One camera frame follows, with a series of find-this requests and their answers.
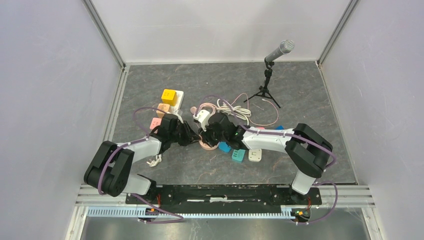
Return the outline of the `round pink socket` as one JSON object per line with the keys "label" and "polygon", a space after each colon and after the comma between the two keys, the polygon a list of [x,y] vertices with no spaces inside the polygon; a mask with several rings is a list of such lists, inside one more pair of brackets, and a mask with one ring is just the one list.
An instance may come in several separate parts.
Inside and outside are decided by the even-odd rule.
{"label": "round pink socket", "polygon": [[204,143],[202,140],[200,140],[198,142],[200,144],[200,146],[207,151],[212,151],[218,148],[218,145],[214,145],[214,146],[209,146],[208,144]]}

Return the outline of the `blue plug adapter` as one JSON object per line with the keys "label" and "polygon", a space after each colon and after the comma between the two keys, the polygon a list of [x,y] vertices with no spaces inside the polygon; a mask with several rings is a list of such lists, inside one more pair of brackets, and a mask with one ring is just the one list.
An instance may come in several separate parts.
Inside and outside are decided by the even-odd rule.
{"label": "blue plug adapter", "polygon": [[229,153],[232,150],[232,148],[226,142],[220,142],[218,144],[218,149],[224,153]]}

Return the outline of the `teal power strip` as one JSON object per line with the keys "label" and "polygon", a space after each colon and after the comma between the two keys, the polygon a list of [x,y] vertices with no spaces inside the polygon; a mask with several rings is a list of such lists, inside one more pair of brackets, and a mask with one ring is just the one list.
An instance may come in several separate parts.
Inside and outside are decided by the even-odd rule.
{"label": "teal power strip", "polygon": [[231,159],[237,163],[242,163],[246,151],[244,149],[234,149],[231,155]]}

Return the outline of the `pink cube plug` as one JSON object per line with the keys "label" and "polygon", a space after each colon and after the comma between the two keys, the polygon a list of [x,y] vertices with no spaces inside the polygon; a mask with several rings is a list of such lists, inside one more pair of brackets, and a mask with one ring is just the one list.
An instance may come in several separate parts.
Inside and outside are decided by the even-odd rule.
{"label": "pink cube plug", "polygon": [[155,127],[158,127],[162,122],[162,119],[159,117],[153,117],[149,126],[150,130],[153,130]]}

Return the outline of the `white power strip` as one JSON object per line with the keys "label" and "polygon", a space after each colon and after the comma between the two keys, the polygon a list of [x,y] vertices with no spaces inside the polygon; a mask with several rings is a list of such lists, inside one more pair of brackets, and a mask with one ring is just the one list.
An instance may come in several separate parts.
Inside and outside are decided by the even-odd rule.
{"label": "white power strip", "polygon": [[175,106],[170,106],[171,114],[177,113],[182,117],[181,105],[184,99],[184,92],[180,90],[175,90],[177,92],[177,103]]}

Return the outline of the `white plug adapter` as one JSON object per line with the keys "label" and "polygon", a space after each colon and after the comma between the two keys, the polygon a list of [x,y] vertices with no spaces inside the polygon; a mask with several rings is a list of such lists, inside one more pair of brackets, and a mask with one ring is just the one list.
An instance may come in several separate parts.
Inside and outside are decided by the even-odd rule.
{"label": "white plug adapter", "polygon": [[251,162],[260,162],[262,160],[262,149],[249,149],[248,160]]}

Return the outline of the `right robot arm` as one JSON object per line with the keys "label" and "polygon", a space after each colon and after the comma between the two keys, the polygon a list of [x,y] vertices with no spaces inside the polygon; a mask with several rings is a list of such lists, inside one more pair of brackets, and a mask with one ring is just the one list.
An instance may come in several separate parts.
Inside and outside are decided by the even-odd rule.
{"label": "right robot arm", "polygon": [[234,150],[269,150],[287,154],[297,167],[289,189],[289,199],[302,204],[309,198],[310,188],[336,160],[333,146],[305,123],[289,129],[259,129],[235,125],[227,114],[211,114],[201,110],[193,115],[200,125],[202,142],[210,147],[226,143]]}

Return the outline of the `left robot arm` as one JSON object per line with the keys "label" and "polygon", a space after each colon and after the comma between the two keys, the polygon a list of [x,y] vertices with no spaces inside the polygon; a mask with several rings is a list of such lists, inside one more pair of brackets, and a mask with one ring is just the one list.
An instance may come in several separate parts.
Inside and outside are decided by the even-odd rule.
{"label": "left robot arm", "polygon": [[145,204],[151,204],[157,198],[157,190],[148,177],[131,173],[133,163],[161,155],[171,144],[185,147],[200,139],[187,121],[167,113],[146,137],[124,143],[102,142],[83,181],[101,195],[116,197],[121,193],[135,193]]}

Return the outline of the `orange cube plug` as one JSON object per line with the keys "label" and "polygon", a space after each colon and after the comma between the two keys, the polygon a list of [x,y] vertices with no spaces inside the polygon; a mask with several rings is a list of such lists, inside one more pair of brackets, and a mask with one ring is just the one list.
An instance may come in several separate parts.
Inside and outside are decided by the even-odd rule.
{"label": "orange cube plug", "polygon": [[165,114],[167,114],[167,113],[171,113],[172,112],[172,110],[171,110],[171,106],[169,105],[169,104],[167,104],[167,103],[160,103],[158,106],[157,106],[157,111],[156,111],[156,114],[157,114],[157,117],[158,118],[162,118]]}

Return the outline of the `yellow cube plug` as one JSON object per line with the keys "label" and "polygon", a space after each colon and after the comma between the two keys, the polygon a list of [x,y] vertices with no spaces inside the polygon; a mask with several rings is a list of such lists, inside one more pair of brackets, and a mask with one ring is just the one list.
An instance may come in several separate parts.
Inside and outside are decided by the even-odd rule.
{"label": "yellow cube plug", "polygon": [[161,95],[161,100],[163,104],[168,104],[174,107],[178,101],[177,92],[173,89],[164,89]]}

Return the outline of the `black tripod stand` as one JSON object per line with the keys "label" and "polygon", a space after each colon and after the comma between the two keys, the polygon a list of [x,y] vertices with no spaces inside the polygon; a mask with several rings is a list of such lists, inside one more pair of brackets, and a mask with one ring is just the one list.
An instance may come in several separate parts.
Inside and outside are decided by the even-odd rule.
{"label": "black tripod stand", "polygon": [[278,108],[281,108],[281,106],[279,105],[279,103],[271,95],[270,90],[268,89],[268,85],[270,83],[270,80],[271,80],[271,77],[272,77],[272,74],[273,74],[272,67],[275,65],[275,63],[273,61],[271,61],[271,62],[265,61],[264,63],[265,63],[265,67],[266,67],[266,70],[264,71],[264,76],[265,76],[264,85],[261,85],[258,88],[259,91],[257,93],[255,93],[252,96],[248,97],[247,100],[244,100],[243,102],[244,103],[247,103],[253,97],[261,97],[261,98],[264,98],[264,99],[270,99],[270,100],[272,100]]}

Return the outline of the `grey microphone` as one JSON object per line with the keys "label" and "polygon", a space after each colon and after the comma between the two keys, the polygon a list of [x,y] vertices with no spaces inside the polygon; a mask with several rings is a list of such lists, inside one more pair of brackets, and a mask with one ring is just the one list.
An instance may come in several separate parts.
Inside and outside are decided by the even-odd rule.
{"label": "grey microphone", "polygon": [[273,62],[279,57],[291,53],[294,47],[295,47],[295,43],[293,40],[290,40],[290,39],[283,40],[273,52],[271,52],[264,58],[264,61],[267,63]]}

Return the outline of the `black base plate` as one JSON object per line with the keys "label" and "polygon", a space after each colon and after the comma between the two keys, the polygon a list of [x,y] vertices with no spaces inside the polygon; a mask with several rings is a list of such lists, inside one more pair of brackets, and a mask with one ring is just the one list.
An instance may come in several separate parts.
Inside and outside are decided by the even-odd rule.
{"label": "black base plate", "polygon": [[278,184],[156,185],[143,198],[175,214],[270,214],[281,206],[321,205],[317,187],[306,195]]}

